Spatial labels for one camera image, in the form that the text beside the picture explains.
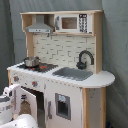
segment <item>white tile backsplash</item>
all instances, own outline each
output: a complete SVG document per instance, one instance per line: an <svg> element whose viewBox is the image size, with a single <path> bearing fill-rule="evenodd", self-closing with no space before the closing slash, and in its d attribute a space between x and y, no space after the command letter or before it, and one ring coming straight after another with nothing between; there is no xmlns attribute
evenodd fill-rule
<svg viewBox="0 0 128 128"><path fill-rule="evenodd" d="M39 56L42 62L76 67L79 53L88 50L94 56L95 38L85 36L67 36L37 34L34 38L34 55ZM94 69L88 55L82 56L82 62L87 61L87 69Z"/></svg>

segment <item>stovetop burner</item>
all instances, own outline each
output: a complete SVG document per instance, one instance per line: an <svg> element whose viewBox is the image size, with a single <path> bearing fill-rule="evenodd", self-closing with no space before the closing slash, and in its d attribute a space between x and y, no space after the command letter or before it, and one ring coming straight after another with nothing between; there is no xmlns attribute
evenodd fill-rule
<svg viewBox="0 0 128 128"><path fill-rule="evenodd" d="M58 65L53 65L53 64L47 64L47 63L39 63L38 66L36 67L27 67L25 64L22 64L20 66L17 66L18 68L23 68L25 70L30 70L30 71L36 71L36 72L47 72L53 68L58 67Z"/></svg>

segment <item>gray wall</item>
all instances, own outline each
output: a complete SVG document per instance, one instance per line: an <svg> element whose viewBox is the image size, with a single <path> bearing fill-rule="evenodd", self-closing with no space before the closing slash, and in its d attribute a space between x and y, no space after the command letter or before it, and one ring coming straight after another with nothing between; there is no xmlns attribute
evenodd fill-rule
<svg viewBox="0 0 128 128"><path fill-rule="evenodd" d="M9 1L0 0L0 95L8 86L6 68L14 64L11 15Z"/></svg>
<svg viewBox="0 0 128 128"><path fill-rule="evenodd" d="M128 126L128 17L127 0L10 0L15 62L26 57L20 12L103 9L103 69L116 81L107 87L107 120L114 128Z"/></svg>

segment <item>countertop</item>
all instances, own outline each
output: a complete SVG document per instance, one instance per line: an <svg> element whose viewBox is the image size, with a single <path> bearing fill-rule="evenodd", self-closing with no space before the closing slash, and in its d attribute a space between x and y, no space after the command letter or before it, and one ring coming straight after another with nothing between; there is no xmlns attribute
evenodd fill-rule
<svg viewBox="0 0 128 128"><path fill-rule="evenodd" d="M76 81L76 80L71 80L71 79L62 78L62 77L52 75L53 72L63 68L63 66L58 66L46 73L39 73L39 72L35 72L35 71L33 72L30 70L24 70L24 69L17 68L17 66L19 66L21 64L23 64L23 63L11 66L11 67L7 68L7 70L15 70L15 71L24 72L24 73L28 73L28 74L32 74L32 75L37 75L37 76L43 77L44 79L60 81L60 82L64 82L64 83L67 83L67 84L70 84L73 86L82 87L82 88L102 88L102 87L111 85L115 80L115 76L113 74L111 74L110 72L101 71L98 74L93 74L92 76L88 77L86 80Z"/></svg>

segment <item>faucet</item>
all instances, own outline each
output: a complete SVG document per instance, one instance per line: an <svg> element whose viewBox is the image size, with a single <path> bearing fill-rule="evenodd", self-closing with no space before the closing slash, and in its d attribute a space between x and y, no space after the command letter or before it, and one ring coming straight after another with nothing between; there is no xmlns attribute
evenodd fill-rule
<svg viewBox="0 0 128 128"><path fill-rule="evenodd" d="M89 51L87 51L87 50L84 50L84 51L82 51L80 54L79 54L79 62L77 63L77 67L78 67L78 69L85 69L86 68L86 62L85 63L83 63L83 62L81 62L81 58L82 58L82 55L83 54L88 54L89 56L90 56L90 59L91 59L91 65L94 65L94 58L93 58L93 56L92 56L92 54L89 52Z"/></svg>

